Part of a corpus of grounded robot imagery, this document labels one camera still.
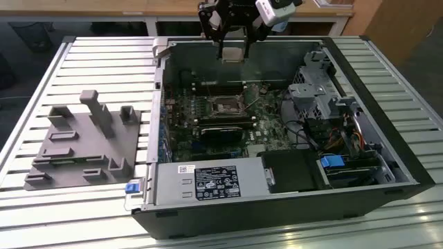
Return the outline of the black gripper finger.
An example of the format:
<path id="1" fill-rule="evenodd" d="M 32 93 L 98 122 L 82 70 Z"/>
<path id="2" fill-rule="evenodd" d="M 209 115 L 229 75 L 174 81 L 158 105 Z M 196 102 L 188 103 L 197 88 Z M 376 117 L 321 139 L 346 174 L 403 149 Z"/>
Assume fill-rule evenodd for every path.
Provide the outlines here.
<path id="1" fill-rule="evenodd" d="M 217 44 L 216 58 L 222 57 L 224 38 L 225 38 L 225 18 L 217 12 L 217 1 L 204 1 L 197 5 L 197 16 L 201 31 L 206 40 Z"/>
<path id="2" fill-rule="evenodd" d="M 262 18 L 258 16 L 245 25 L 245 47 L 244 58 L 249 58 L 249 48 L 256 41 L 264 41 L 269 34 L 269 27 L 265 25 Z"/>

